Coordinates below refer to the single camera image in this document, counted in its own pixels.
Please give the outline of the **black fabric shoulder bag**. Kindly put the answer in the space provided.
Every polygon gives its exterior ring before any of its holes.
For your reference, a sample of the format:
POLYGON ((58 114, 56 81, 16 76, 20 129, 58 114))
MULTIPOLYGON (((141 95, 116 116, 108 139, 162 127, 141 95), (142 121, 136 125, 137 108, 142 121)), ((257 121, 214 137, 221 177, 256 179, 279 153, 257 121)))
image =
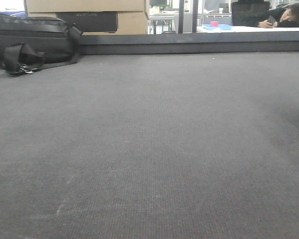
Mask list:
POLYGON ((11 75, 74 64, 83 32, 55 17, 0 13, 0 68, 11 75))

